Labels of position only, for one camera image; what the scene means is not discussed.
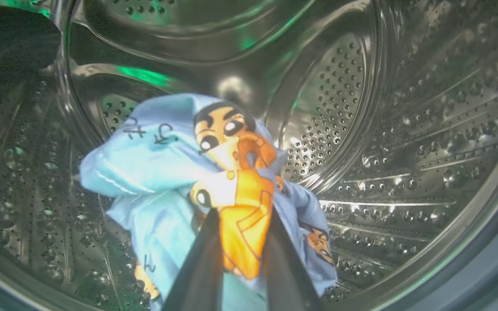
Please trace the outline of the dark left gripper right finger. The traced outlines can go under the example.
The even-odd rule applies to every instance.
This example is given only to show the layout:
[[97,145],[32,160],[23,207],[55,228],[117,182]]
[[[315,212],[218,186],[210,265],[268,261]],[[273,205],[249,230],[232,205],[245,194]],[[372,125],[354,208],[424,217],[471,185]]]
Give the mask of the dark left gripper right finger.
[[319,296],[275,208],[263,252],[269,311],[322,311]]

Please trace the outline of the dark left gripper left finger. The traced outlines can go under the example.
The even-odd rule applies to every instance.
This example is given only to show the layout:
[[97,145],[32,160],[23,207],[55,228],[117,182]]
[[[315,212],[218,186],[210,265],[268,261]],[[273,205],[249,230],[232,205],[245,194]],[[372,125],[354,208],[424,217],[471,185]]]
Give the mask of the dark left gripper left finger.
[[223,250],[219,213],[211,209],[163,306],[164,311],[220,311]]

